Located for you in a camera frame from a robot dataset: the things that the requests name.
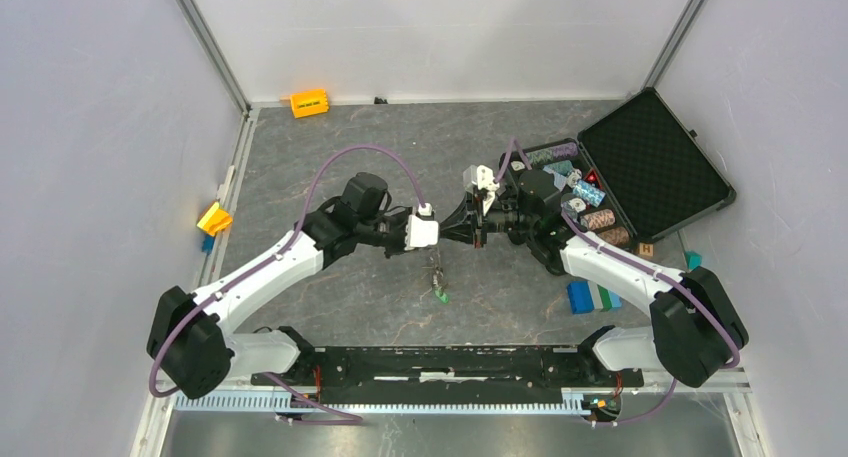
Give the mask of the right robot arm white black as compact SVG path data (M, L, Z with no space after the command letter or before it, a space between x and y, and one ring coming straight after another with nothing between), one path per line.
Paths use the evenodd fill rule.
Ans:
M483 247L505 233L554 275L595 283L649 317L647 326L601 329L581 345L580 377L602 385L625 369L663 370L697 388L739 365L749 337L719 278L651 263L603 241L566 212L551 174L523 170L498 189L489 168L465 174L462 203L440 224L440 236Z

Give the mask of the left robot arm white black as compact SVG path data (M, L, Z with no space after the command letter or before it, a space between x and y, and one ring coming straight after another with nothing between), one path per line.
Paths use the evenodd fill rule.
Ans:
M393 257L438 240L430 203L391 209L388 185L361 172L341 195L308 209L277 243L237 270L191 292L174 286L158 300L146 351L153 360L149 391L198 399L233 377L266 371L290 384L306 382L313 356L282 331L240 334L238 328L270 300L359 245Z

